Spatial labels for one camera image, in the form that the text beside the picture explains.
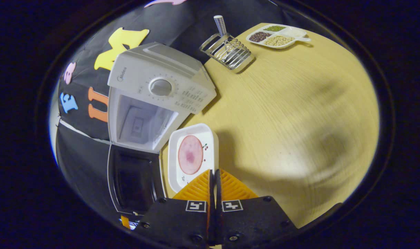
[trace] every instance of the handle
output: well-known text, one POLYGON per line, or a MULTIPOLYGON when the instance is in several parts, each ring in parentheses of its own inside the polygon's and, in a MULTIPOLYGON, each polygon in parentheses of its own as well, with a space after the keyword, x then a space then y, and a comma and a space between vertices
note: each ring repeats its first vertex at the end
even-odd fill
POLYGON ((297 38, 297 40, 298 41, 302 41, 302 42, 309 42, 309 41, 311 41, 310 38, 306 38, 306 37, 300 37, 300 38, 297 38))
POLYGON ((225 28, 224 18, 220 15, 213 16, 214 21, 216 22, 217 29, 219 30, 219 35, 224 36, 227 33, 227 29, 225 28))

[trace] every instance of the knob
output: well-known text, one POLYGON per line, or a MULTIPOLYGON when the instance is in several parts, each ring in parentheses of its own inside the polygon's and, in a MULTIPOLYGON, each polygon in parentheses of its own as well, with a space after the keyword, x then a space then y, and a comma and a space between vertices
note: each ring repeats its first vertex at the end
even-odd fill
POLYGON ((150 92, 158 96, 168 96, 171 93, 171 84, 166 80, 156 80, 150 85, 150 92))

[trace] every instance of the midea logo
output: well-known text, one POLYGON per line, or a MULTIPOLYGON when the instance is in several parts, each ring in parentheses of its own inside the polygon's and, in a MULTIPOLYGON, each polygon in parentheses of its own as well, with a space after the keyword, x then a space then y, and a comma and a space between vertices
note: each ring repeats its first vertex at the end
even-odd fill
POLYGON ((122 70, 122 72, 121 72, 121 74, 117 77, 117 80, 119 81, 119 82, 121 82, 121 81, 123 81, 124 80, 124 74, 125 74, 125 71, 126 71, 126 67, 124 67, 124 69, 122 70))

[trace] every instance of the checkered handle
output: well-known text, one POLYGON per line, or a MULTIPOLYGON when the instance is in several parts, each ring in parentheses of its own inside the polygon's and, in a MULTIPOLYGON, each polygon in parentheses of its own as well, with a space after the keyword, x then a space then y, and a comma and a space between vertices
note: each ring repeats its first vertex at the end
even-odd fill
POLYGON ((213 18, 216 22, 217 29, 219 30, 219 35, 221 35, 221 37, 224 36, 227 33, 224 18, 222 16, 213 16, 213 18))

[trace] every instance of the ham slice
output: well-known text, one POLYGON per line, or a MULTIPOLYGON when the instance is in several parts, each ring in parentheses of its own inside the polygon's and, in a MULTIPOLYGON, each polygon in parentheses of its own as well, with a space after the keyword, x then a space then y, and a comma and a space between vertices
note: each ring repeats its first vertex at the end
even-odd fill
POLYGON ((187 175, 196 173, 201 164, 204 152, 199 139, 193 135, 186 136, 178 151, 179 167, 187 175))

